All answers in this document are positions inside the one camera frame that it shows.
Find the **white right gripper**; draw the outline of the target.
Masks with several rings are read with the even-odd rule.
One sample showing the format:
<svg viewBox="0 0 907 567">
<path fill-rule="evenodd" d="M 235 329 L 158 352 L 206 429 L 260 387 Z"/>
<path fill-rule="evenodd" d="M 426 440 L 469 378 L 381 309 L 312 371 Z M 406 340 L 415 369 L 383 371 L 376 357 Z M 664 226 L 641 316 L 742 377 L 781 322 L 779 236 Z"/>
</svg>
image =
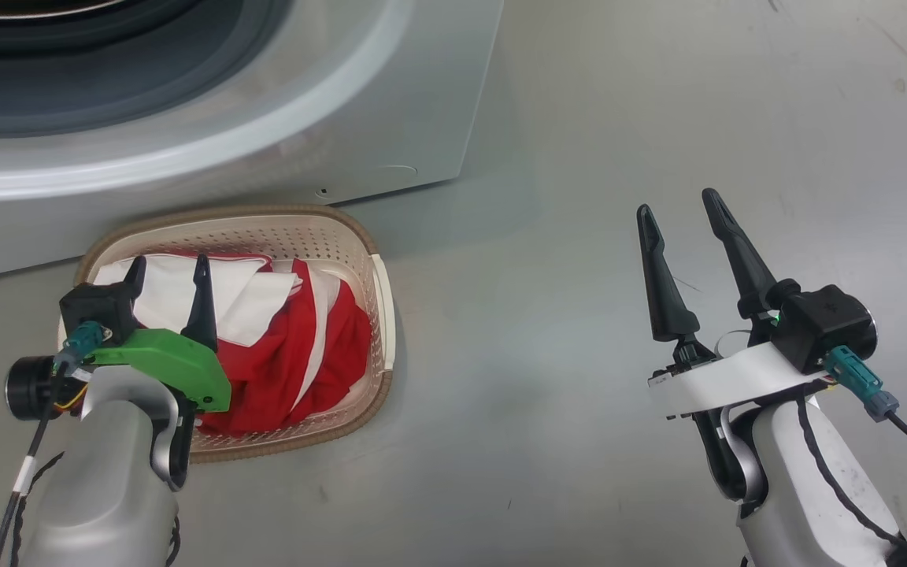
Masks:
<svg viewBox="0 0 907 567">
<path fill-rule="evenodd" d="M 741 318 L 769 312 L 768 294 L 776 284 L 773 274 L 719 191 L 703 190 L 702 201 L 710 228 L 726 250 L 740 294 L 737 309 Z M 637 209 L 636 220 L 652 337 L 662 343 L 694 339 L 701 324 L 678 291 L 665 259 L 665 240 L 649 205 Z M 821 381 L 824 376 L 824 370 L 799 372 L 773 344 L 766 343 L 691 370 L 652 377 L 648 387 L 662 415 L 670 417 L 753 401 Z"/>
</svg>

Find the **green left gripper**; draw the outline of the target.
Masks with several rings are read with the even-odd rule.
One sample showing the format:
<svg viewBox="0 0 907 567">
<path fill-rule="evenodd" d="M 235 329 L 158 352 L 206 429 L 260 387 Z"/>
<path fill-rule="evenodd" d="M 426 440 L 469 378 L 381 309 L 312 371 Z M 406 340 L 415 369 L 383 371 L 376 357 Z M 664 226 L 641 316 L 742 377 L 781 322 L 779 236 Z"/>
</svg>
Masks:
<svg viewBox="0 0 907 567">
<path fill-rule="evenodd" d="M 135 256 L 123 278 L 130 300 L 142 293 L 145 256 Z M 205 413 L 226 413 L 231 383 L 217 359 L 217 319 L 208 256 L 199 254 L 194 267 L 191 311 L 180 334 L 168 329 L 137 329 L 119 346 L 101 346 L 91 353 L 98 366 L 126 365 L 181 392 Z"/>
</svg>

